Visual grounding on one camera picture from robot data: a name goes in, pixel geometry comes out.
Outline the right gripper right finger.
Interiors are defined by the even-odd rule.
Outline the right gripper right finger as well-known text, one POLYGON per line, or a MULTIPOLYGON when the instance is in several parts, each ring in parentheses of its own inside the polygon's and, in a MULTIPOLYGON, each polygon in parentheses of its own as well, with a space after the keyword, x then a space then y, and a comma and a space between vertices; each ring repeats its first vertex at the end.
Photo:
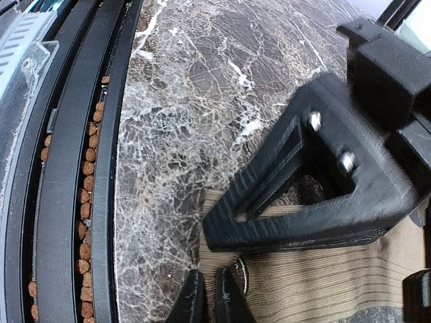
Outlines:
POLYGON ((232 272, 217 270, 215 280, 215 320, 222 323, 256 323, 245 296, 239 289, 232 272))

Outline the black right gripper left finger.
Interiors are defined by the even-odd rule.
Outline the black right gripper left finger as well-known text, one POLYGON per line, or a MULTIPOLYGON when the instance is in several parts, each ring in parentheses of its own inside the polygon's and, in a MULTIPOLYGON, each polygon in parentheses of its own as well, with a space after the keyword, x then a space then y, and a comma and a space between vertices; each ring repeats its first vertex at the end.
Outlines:
POLYGON ((165 322, 207 322, 205 282, 203 274, 197 269, 189 271, 165 322))

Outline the brown sock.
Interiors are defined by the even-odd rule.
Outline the brown sock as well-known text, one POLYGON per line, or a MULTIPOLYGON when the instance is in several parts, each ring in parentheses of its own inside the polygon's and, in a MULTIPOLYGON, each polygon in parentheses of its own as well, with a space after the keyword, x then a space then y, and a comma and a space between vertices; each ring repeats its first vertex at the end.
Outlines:
POLYGON ((237 254, 199 246, 209 310, 216 271, 246 267, 246 300, 257 322, 402 322, 402 282, 425 266, 422 203, 372 244, 237 254))

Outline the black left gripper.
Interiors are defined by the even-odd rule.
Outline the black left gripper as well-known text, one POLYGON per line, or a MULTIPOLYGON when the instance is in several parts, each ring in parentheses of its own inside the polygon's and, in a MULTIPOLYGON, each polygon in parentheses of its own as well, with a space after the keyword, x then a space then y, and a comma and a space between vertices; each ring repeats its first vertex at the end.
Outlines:
POLYGON ((337 31, 348 41, 335 124, 338 199, 419 201, 430 192, 430 59, 363 18, 337 31))

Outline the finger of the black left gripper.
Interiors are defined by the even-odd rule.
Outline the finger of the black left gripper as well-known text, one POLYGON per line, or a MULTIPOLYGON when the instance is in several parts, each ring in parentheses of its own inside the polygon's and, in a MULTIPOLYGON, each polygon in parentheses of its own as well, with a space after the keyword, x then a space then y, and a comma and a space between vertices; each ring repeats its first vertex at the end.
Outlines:
POLYGON ((419 202, 413 182, 332 73, 300 87, 203 219, 214 252, 375 242, 419 202))

